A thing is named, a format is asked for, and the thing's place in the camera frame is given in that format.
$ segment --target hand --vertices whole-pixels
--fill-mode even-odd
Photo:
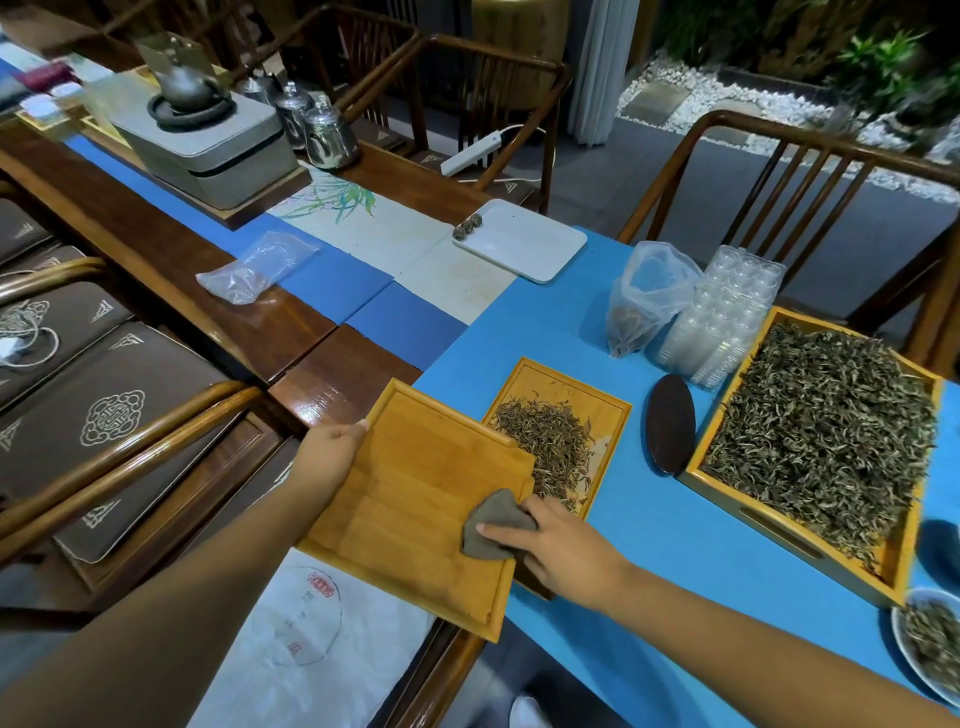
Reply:
[[[593,526],[552,497],[530,496],[520,506],[536,531],[480,523],[482,536],[527,551],[523,563],[549,589],[589,609],[603,611],[632,565]]]
[[[356,425],[312,427],[300,443],[284,486],[296,484],[325,505],[347,479],[369,427],[366,420]]]

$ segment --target white curtain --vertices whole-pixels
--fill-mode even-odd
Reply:
[[[613,128],[639,6],[640,0],[593,0],[591,4],[567,123],[567,131],[581,144],[603,144]]]

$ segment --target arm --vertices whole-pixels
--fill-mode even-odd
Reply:
[[[761,728],[957,728],[960,720],[815,644],[671,584],[628,562],[559,501],[523,503],[539,531],[481,525],[528,551],[525,563],[561,596],[654,646]]]
[[[365,423],[310,430],[282,485],[0,695],[4,725],[186,725],[280,561],[346,479],[366,432]]]

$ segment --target tea pile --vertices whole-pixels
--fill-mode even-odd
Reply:
[[[877,573],[874,548],[910,506],[935,427],[924,382],[882,342],[777,324],[702,467]]]
[[[942,601],[907,605],[903,631],[924,674],[960,694],[960,622],[953,610]]]
[[[496,408],[491,425],[537,457],[534,493],[552,496],[577,511],[577,484],[587,481],[590,423],[580,422],[565,401],[509,400]]]

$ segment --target white cable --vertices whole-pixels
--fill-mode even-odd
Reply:
[[[500,133],[508,132],[510,129],[518,129],[522,126],[523,126],[522,124],[511,124],[509,127],[504,127],[503,129],[501,129]],[[543,129],[542,127],[537,127],[537,131],[546,133],[546,129]],[[556,145],[554,145],[553,161],[550,163],[550,169],[553,169],[556,166],[557,166],[557,147]],[[477,178],[476,180],[457,180],[457,182],[480,182],[480,179]],[[529,182],[530,184],[536,184],[537,182],[543,182],[543,175],[540,175],[535,180],[528,180],[525,177],[508,177],[506,180],[493,180],[491,184],[493,184],[494,182]]]
[[[33,346],[36,343],[36,339],[39,338],[41,331],[47,331],[50,334],[50,336],[53,338],[54,340],[53,349],[51,349],[50,352],[47,353],[47,355],[44,356],[42,359],[38,361],[32,361],[29,364],[13,364],[12,362],[7,361],[6,359],[0,358],[0,367],[10,367],[11,369],[29,369],[30,367],[37,367],[40,364],[46,364],[54,356],[56,356],[57,352],[60,350],[60,337],[57,336],[57,332],[50,327],[40,326],[39,322],[36,320],[34,316],[28,315],[27,311],[24,308],[27,305],[27,303],[29,303],[29,301],[25,301],[21,303],[15,310],[20,314],[20,317],[19,317],[20,322],[25,322],[29,328],[15,328],[7,332],[8,334],[14,337],[19,337],[21,334],[26,334],[26,333],[32,334],[32,338],[30,339],[30,341],[18,347],[17,352],[24,352],[27,349],[29,349],[31,346]]]

